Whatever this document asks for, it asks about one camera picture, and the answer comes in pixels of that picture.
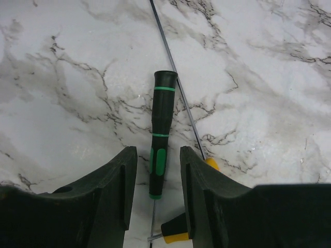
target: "marble surface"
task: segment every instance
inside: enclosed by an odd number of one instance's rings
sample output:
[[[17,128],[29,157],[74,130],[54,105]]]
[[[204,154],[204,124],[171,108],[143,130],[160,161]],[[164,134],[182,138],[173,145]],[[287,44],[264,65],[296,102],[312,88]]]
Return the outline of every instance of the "marble surface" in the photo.
[[[222,172],[249,187],[331,182],[331,3],[155,4]],[[137,146],[124,247],[147,247],[153,73],[171,69],[149,1],[1,1],[0,31],[0,184],[52,192]],[[183,210],[179,148],[196,146],[179,93],[174,113],[155,232]]]

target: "black screwdriver handle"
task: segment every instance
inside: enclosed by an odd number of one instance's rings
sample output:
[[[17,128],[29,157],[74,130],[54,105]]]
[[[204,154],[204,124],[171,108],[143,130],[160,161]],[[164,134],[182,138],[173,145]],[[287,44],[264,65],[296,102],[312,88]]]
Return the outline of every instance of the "black screwdriver handle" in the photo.
[[[175,87],[178,74],[174,71],[154,73],[155,87],[152,108],[152,148],[149,169],[149,196],[160,199],[166,172],[168,138],[173,117]]]

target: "green and black screwdriver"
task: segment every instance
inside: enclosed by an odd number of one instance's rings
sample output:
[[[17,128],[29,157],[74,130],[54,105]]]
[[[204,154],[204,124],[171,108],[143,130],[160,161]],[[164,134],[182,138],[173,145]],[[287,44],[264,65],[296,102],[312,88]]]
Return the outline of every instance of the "green and black screwdriver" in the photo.
[[[167,166],[168,139],[173,117],[175,87],[178,74],[174,71],[154,73],[155,87],[152,108],[152,148],[149,168],[149,196],[154,200],[151,236],[153,235],[156,200],[161,199]]]

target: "white marble countertop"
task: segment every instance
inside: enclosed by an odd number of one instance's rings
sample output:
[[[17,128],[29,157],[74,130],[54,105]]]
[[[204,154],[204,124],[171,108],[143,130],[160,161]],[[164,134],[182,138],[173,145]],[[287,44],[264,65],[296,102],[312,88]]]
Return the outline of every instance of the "white marble countertop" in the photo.
[[[249,187],[331,182],[331,3],[155,0],[209,156]],[[0,184],[40,193],[139,154],[124,247],[147,247],[151,104],[171,69],[148,0],[0,2]],[[183,210],[177,92],[156,231]],[[155,248],[191,247],[191,242]]]

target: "screwdriver handle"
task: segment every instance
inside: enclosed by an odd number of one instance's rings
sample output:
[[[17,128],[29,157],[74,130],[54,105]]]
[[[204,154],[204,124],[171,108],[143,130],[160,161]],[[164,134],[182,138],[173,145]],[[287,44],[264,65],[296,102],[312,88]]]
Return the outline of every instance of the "screwdriver handle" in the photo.
[[[149,168],[149,196],[161,199],[166,172],[168,138],[173,117],[175,87],[178,74],[174,71],[154,73],[155,87],[152,108],[152,148]]]

